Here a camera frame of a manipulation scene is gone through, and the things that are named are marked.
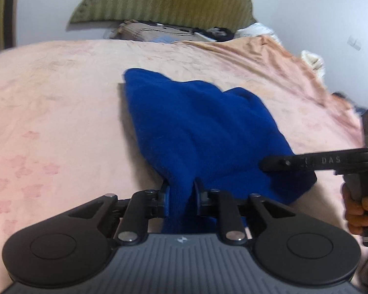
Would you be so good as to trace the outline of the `right hand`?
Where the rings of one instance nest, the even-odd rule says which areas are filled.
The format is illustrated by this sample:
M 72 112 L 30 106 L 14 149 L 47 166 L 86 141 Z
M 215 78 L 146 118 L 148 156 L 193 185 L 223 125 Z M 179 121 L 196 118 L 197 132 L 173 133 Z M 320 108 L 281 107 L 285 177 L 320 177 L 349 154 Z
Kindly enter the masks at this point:
M 346 183 L 342 185 L 342 196 L 345 207 L 345 220 L 351 234 L 360 235 L 368 227 L 368 197 L 356 202 L 352 199 Z

